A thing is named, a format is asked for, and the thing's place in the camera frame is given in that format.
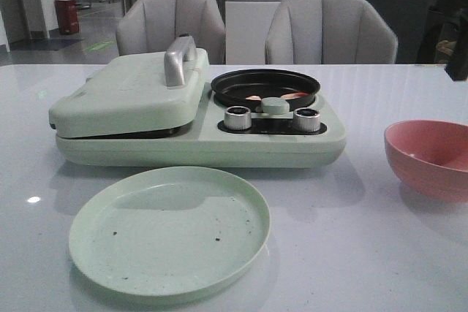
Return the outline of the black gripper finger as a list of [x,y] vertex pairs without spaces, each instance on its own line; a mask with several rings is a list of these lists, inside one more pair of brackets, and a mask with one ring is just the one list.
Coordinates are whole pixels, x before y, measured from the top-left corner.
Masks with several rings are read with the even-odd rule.
[[450,58],[445,71],[453,81],[467,80],[467,41],[449,42],[446,48],[450,50]]

